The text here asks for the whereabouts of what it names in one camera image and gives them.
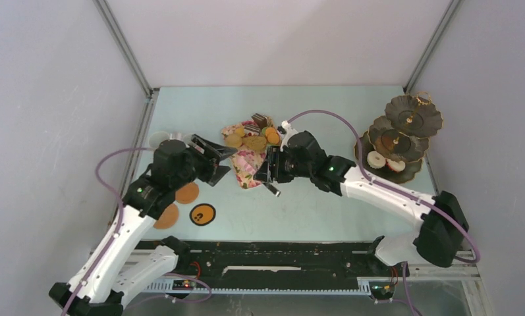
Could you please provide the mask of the pink handled metal tongs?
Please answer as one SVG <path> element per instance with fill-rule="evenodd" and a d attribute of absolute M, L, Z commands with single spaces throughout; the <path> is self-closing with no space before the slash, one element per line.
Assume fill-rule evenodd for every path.
<path fill-rule="evenodd" d="M 267 182 L 262 182 L 262 185 L 264 185 L 275 197 L 279 197 L 281 195 L 281 192 L 276 187 L 274 187 L 274 185 Z"/>

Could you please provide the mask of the tan round cookie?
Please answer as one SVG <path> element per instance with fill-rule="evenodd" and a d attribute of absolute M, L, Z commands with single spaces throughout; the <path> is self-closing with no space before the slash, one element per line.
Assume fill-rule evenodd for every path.
<path fill-rule="evenodd" d="M 232 133 L 225 137 L 225 145 L 228 147 L 239 148 L 242 144 L 242 136 Z"/>

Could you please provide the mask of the brown oval cookie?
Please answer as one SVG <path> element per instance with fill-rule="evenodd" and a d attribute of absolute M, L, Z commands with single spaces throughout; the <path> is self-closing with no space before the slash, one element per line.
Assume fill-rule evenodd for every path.
<path fill-rule="evenodd" d="M 243 144 L 255 152 L 263 152 L 267 147 L 267 140 L 263 136 L 247 136 L 242 139 Z"/>

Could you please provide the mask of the white donut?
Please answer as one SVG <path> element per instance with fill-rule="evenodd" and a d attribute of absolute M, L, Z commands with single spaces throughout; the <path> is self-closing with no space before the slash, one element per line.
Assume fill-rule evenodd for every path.
<path fill-rule="evenodd" d="M 386 159 L 386 166 L 393 172 L 402 172 L 406 168 L 404 161 L 394 161 L 392 159 Z"/>
<path fill-rule="evenodd" d="M 386 165 L 386 158 L 382 156 L 378 151 L 370 151 L 367 154 L 366 161 L 368 165 L 373 169 L 381 169 Z"/>

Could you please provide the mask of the three tier black cake stand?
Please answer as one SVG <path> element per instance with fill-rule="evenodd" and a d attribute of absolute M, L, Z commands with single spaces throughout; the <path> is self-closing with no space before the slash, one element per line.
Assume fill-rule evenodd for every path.
<path fill-rule="evenodd" d="M 374 119 L 370 127 L 354 145 L 355 158 L 362 159 L 363 167 L 372 175 L 395 184 L 412 181 L 422 170 L 431 138 L 443 127 L 443 115 L 428 92 L 399 95 L 385 106 L 385 112 Z M 404 161 L 402 172 L 393 172 L 386 165 L 371 168 L 367 161 L 370 151 L 378 151 L 384 158 Z"/>

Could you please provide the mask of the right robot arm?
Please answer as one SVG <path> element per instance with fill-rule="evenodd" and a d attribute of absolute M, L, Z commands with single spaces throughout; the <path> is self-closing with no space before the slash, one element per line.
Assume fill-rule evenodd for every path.
<path fill-rule="evenodd" d="M 373 241 L 366 257 L 372 274 L 383 275 L 403 261 L 422 260 L 447 268 L 456 260 L 468 224 L 451 193 L 421 194 L 372 177 L 354 161 L 326 154 L 309 132 L 294 133 L 281 147 L 268 147 L 254 175 L 267 184 L 288 183 L 297 177 L 308 178 L 321 191 L 374 205 L 412 226 L 412 232 Z"/>

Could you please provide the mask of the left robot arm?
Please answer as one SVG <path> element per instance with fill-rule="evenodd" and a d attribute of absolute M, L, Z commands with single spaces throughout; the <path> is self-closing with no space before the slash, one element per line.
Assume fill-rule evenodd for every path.
<path fill-rule="evenodd" d="M 162 241 L 135 266 L 121 269 L 145 233 L 175 202 L 176 192 L 195 180 L 216 185 L 230 171 L 221 162 L 236 152 L 196 134 L 188 141 L 165 140 L 124 196 L 109 186 L 119 208 L 111 227 L 84 266 L 68 282 L 58 282 L 49 291 L 62 314 L 121 315 L 155 279 L 171 271 L 187 272 L 191 266 L 187 245 L 174 237 Z"/>

